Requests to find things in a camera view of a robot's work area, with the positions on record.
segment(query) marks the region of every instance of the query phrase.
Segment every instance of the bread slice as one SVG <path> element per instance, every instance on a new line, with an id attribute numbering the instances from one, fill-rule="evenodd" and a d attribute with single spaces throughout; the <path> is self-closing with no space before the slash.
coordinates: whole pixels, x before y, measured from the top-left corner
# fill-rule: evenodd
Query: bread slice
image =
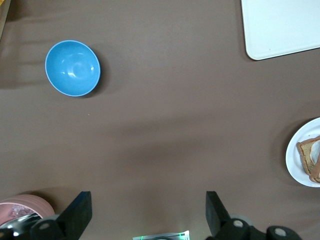
<path id="1" fill-rule="evenodd" d="M 317 159 L 320 153 L 319 147 L 316 147 L 316 146 L 313 147 L 313 145 L 317 141 L 319 141 L 318 143 L 320 143 L 320 136 L 315 138 L 310 138 L 302 142 L 298 142 L 296 144 L 296 147 L 298 149 L 305 173 L 310 176 L 311 181 L 320 183 L 320 174 L 318 174 L 317 177 L 311 177 L 311 174 L 315 168 L 315 164 L 317 162 Z"/>

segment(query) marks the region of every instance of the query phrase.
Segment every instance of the toast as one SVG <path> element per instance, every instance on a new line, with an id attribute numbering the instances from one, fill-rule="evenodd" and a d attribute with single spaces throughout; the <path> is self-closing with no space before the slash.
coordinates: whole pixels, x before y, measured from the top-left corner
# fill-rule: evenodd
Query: toast
<path id="1" fill-rule="evenodd" d="M 320 174 L 318 172 L 313 172 L 313 170 L 318 170 L 317 167 L 315 168 L 315 165 L 320 155 L 320 136 L 298 142 L 296 147 L 305 173 L 309 175 L 311 181 L 320 183 Z"/>

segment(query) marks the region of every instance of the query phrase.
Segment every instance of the white cutting board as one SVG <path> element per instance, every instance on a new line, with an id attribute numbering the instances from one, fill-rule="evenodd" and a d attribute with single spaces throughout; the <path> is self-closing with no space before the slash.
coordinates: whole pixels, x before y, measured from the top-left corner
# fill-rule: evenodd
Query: white cutting board
<path id="1" fill-rule="evenodd" d="M 5 27 L 10 2 L 11 2 L 11 0 L 4 0 L 4 2 L 0 5 L 0 39 L 1 39 L 2 32 Z"/>
<path id="2" fill-rule="evenodd" d="M 320 48 L 320 0 L 241 0 L 241 5 L 250 58 Z"/>

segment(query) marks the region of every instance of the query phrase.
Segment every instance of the bowl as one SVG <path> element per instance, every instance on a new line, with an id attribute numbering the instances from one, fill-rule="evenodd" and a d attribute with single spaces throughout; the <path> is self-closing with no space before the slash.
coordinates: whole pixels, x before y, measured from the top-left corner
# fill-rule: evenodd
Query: bowl
<path id="1" fill-rule="evenodd" d="M 79 97 L 97 86 L 101 70 L 97 56 L 87 45 L 76 40 L 64 40 L 47 53 L 45 73 L 60 93 Z"/>
<path id="2" fill-rule="evenodd" d="M 14 217 L 10 216 L 13 206 L 28 208 L 38 214 L 41 218 L 46 218 L 55 214 L 52 206 L 39 196 L 31 194 L 16 195 L 0 201 L 0 225 L 14 219 Z"/>

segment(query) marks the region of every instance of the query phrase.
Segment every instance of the white plate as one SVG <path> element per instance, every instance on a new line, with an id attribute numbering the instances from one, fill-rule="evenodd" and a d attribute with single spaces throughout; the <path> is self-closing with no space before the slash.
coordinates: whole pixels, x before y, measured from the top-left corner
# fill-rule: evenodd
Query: white plate
<path id="1" fill-rule="evenodd" d="M 320 48 L 320 0 L 241 0 L 245 48 L 262 60 Z"/>
<path id="2" fill-rule="evenodd" d="M 318 136 L 320 136 L 320 117 L 306 123 L 293 135 L 285 154 L 286 167 L 291 176 L 299 183 L 314 188 L 320 188 L 320 183 L 309 179 L 301 163 L 296 144 Z"/>

